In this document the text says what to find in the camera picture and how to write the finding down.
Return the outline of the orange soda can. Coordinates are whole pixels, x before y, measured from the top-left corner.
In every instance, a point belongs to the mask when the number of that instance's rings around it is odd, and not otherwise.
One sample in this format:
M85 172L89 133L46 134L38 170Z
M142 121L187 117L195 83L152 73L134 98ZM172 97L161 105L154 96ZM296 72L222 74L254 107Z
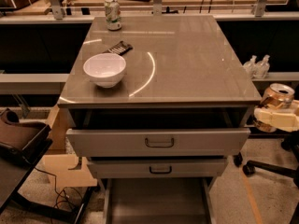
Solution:
M270 108L270 109L292 109L291 104L294 99L295 91L293 88L280 84L272 83L263 93L263 98L256 108ZM268 124L264 124L258 121L255 117L253 123L260 131L273 133L275 130L279 130Z

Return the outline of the grey drawer cabinet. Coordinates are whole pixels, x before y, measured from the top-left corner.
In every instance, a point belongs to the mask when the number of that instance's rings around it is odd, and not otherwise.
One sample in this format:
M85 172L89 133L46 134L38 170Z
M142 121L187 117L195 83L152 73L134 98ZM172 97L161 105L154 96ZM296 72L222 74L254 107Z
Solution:
M83 64L120 41L126 70L112 88L92 83ZM248 128L260 94L207 15L126 17L110 32L95 19L58 104L74 130L195 130ZM83 157L89 161L228 159L229 156Z

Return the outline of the open bottom drawer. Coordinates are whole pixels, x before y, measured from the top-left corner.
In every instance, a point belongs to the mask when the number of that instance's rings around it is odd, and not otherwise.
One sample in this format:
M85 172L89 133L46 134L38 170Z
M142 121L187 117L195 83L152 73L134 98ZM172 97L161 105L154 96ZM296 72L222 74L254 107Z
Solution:
M216 224L204 178L109 179L103 224Z

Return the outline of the green white soda can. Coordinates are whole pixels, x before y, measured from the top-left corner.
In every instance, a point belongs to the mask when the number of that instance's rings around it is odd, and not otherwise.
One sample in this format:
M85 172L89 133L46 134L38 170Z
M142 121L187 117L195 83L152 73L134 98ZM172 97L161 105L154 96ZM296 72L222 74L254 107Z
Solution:
M118 0L105 0L104 9L107 29L117 31L121 28L121 11Z

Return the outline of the black office chair base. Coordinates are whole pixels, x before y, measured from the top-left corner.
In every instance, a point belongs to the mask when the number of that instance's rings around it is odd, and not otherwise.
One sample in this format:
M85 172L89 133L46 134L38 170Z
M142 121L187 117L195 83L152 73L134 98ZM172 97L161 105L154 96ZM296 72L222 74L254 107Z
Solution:
M299 224L298 150L298 133L257 133L233 157L256 224Z

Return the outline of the clear pump bottle right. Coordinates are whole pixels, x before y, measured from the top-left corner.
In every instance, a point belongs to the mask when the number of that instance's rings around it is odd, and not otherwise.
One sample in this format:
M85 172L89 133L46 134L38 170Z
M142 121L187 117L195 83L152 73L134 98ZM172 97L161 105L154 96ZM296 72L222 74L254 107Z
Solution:
M263 59L257 62L254 66L253 76L258 79L265 78L270 68L269 55L265 55Z

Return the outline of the clear pump bottle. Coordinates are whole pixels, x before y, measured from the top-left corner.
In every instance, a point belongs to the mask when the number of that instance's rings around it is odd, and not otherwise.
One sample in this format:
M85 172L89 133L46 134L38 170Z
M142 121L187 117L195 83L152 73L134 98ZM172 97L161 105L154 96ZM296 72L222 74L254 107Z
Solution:
M243 68L245 69L250 78L253 78L255 62L256 56L252 55L251 58L243 64Z
M270 68L269 55L265 55L263 59L257 62L254 66L253 76L258 79L265 78Z

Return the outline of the clear pump bottle left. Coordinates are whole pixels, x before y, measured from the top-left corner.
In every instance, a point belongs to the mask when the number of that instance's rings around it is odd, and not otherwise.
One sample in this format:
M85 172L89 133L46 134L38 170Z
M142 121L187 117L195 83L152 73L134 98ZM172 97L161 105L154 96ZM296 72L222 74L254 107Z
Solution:
M252 55L251 58L243 64L243 68L245 69L250 78L253 78L255 62L256 56Z

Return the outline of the dark snack bar wrapper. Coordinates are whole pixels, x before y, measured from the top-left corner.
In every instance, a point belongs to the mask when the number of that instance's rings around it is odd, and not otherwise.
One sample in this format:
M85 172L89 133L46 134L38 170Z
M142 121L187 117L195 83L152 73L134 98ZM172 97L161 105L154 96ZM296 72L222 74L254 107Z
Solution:
M129 50L131 50L132 48L133 48L132 45L130 45L124 41L120 41L118 44L114 45L110 49L107 49L106 53L114 53L114 54L118 54L118 55L122 56L123 54L125 54Z

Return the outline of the white bowl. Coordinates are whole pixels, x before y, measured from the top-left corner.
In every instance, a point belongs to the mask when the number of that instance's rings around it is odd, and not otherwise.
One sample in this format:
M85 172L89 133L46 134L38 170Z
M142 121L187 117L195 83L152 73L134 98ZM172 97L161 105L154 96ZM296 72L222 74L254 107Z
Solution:
M88 79L102 88L116 86L124 77L126 61L114 53L101 53L89 58L83 64Z

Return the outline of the cardboard box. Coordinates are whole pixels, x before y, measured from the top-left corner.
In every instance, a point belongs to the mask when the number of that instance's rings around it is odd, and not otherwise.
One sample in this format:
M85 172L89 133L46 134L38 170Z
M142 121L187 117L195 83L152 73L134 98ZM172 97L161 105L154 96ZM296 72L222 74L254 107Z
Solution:
M50 183L61 190L65 187L96 187L97 181L87 168L87 160L79 157L67 144L66 131L69 129L67 112L57 105L50 109L46 123L51 127L49 138L52 144L42 158L45 170L50 173Z

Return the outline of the brown black chair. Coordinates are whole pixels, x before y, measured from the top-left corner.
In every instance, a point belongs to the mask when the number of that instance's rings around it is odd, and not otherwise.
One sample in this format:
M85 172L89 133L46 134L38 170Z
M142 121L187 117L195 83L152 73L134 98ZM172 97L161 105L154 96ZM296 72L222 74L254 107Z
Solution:
M50 126L40 121L20 122L5 109L0 114L0 212L48 150Z

